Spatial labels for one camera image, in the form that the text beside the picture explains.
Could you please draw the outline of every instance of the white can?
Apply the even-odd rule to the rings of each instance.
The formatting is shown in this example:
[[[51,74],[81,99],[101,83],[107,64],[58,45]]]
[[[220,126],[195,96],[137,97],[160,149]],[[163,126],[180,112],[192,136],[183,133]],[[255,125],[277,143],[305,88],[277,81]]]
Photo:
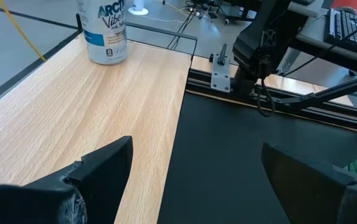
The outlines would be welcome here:
[[[111,65],[127,58],[125,0],[77,0],[88,55]]]

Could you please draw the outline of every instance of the gray metal bracket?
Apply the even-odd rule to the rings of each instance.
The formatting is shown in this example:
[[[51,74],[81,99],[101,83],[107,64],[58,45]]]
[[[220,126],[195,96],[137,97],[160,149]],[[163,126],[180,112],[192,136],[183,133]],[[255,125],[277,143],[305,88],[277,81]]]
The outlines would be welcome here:
[[[231,91],[230,58],[225,56],[224,63],[218,63],[219,56],[214,54],[212,57],[210,87],[213,90],[229,93]]]

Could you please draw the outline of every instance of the black tabletop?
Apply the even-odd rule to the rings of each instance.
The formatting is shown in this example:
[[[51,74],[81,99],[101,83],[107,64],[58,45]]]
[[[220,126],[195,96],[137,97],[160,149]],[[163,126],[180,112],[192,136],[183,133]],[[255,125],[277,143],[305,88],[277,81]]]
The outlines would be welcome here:
[[[158,223],[288,223],[261,163],[268,141],[344,167],[357,133],[186,93]]]

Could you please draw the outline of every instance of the gray floor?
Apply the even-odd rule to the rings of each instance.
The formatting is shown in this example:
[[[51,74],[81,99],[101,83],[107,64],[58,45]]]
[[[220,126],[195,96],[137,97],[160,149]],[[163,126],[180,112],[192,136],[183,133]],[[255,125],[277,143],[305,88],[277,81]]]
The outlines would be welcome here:
[[[4,2],[9,10],[76,26],[76,0],[4,0]],[[184,1],[170,0],[168,2],[177,8],[185,6]],[[131,6],[132,0],[127,0],[126,5]],[[150,11],[146,17],[127,14],[127,21],[176,32],[181,25],[180,23],[162,22],[155,19],[184,21],[186,18],[172,7],[162,5],[160,1],[145,0],[145,7]],[[33,21],[18,16],[15,16],[15,18],[42,53],[47,52],[74,32],[72,29],[44,22]],[[219,51],[224,43],[230,49],[239,32],[247,25],[249,25],[248,22],[231,22],[228,26],[225,26],[222,15],[213,20],[195,17],[192,23],[187,26],[185,34],[198,38],[195,54],[208,57],[210,53]],[[165,47],[172,37],[131,27],[128,28],[128,38]],[[192,52],[193,47],[193,42],[181,39],[177,50]],[[294,61],[292,68],[308,60],[309,57],[307,54],[300,54],[296,61]],[[2,66],[0,66],[0,84],[6,82],[6,80],[36,59],[35,53],[17,33],[6,15],[0,12],[0,61],[2,60]],[[324,60],[316,60],[291,77],[329,87],[352,79],[346,73],[347,70],[344,68]],[[352,97],[351,100],[357,106],[357,98]]]

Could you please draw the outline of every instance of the wood grain surface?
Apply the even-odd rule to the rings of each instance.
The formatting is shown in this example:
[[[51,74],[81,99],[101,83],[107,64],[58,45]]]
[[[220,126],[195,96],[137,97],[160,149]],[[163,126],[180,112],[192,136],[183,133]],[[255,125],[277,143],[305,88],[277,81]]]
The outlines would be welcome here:
[[[205,71],[205,72],[211,72],[211,64],[209,63],[209,60],[203,57],[195,56],[193,58],[191,68]],[[230,70],[231,70],[231,77],[234,77],[235,72],[237,70],[237,65],[231,65]],[[312,92],[317,93],[319,91],[326,90],[326,87],[324,86],[314,85],[311,83],[294,80],[292,78],[285,78],[278,75],[268,76],[265,79],[265,85],[272,88],[290,91],[292,93],[298,93],[302,95],[306,95]],[[341,103],[347,106],[353,106],[353,103],[350,101],[348,96],[341,96],[337,99],[332,100],[332,102]]]
[[[79,36],[0,100],[0,184],[27,184],[131,135],[116,223],[157,222],[191,57],[128,51],[119,65],[98,65]]]

